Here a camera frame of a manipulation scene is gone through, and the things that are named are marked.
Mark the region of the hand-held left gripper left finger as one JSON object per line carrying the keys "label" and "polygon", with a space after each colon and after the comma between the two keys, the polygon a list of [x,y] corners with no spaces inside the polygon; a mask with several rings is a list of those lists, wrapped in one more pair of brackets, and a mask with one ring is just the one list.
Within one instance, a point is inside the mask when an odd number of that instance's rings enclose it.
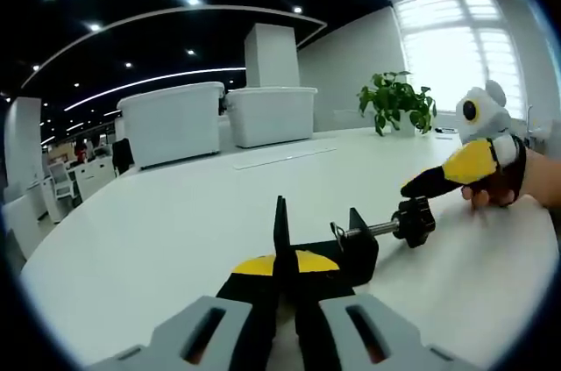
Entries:
{"label": "hand-held left gripper left finger", "polygon": [[202,296],[135,345],[89,370],[264,370],[280,291],[273,254],[236,266],[216,296]]}

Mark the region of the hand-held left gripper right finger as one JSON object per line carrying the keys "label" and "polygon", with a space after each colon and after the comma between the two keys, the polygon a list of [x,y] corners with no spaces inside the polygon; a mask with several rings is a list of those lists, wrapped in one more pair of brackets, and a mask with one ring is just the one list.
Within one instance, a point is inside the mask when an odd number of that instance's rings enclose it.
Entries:
{"label": "hand-held left gripper right finger", "polygon": [[425,346],[406,318],[369,294],[356,294],[336,262],[295,252],[295,329],[306,370],[475,370]]}

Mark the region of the person's right hand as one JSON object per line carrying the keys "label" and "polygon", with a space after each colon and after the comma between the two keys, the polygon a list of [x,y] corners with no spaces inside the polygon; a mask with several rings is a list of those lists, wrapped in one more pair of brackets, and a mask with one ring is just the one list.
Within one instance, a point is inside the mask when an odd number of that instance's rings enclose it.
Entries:
{"label": "person's right hand", "polygon": [[474,209],[488,205],[507,207],[521,194],[528,159],[527,147],[519,137],[510,135],[510,138],[516,149],[515,160],[461,189],[462,197],[470,201]]}

